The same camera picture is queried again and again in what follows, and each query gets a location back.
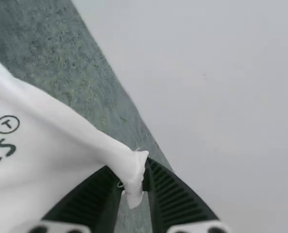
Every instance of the white bag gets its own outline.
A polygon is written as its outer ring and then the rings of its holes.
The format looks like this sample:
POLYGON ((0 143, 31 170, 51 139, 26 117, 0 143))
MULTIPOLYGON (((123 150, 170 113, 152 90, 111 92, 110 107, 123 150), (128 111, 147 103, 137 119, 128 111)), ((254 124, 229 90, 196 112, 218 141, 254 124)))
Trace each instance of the white bag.
POLYGON ((40 219, 104 165, 124 184, 129 207, 136 207, 147 156, 0 64, 0 233, 40 219))

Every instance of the gray wall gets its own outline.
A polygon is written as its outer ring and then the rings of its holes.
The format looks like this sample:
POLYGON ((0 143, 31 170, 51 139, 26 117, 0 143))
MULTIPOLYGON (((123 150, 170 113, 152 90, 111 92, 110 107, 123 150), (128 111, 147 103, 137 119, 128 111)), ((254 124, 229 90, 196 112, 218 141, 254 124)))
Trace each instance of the gray wall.
POLYGON ((288 0, 74 0, 174 171, 235 232, 288 231, 288 0))

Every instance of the white fabric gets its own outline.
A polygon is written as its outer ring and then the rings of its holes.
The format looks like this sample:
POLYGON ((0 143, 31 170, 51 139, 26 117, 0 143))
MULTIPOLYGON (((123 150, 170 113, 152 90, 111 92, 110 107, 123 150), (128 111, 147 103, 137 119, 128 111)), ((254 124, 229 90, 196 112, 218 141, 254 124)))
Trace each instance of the white fabric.
POLYGON ((129 207, 141 203, 147 151, 132 151, 1 64, 0 118, 0 233, 41 218, 104 165, 124 184, 129 207))

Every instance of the green concrete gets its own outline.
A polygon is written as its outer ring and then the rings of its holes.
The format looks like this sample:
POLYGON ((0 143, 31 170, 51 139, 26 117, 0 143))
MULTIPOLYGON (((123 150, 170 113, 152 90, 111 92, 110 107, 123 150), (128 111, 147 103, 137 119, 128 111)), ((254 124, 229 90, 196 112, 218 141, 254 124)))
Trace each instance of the green concrete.
MULTIPOLYGON (((70 0, 0 0, 0 61, 15 77, 169 168, 70 0)), ((115 232, 151 232, 147 196, 132 211, 122 199, 115 232)))

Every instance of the ribbed black plastic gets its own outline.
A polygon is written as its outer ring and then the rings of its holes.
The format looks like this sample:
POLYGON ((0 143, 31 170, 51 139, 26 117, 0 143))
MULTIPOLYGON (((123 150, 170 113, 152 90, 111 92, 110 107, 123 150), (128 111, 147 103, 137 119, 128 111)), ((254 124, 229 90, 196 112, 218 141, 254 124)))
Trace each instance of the ribbed black plastic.
MULTIPOLYGON (((148 158, 143 190, 148 192, 153 233, 173 225, 218 219, 182 180, 148 158)), ((122 189, 108 167, 103 167, 69 194, 43 219, 86 225, 92 233, 113 233, 122 189)))
POLYGON ((166 233, 173 225, 218 219, 181 179, 148 158, 144 175, 154 233, 166 233))
POLYGON ((92 233, 113 233, 122 192, 118 182, 105 166, 74 188, 43 219, 85 225, 92 233))

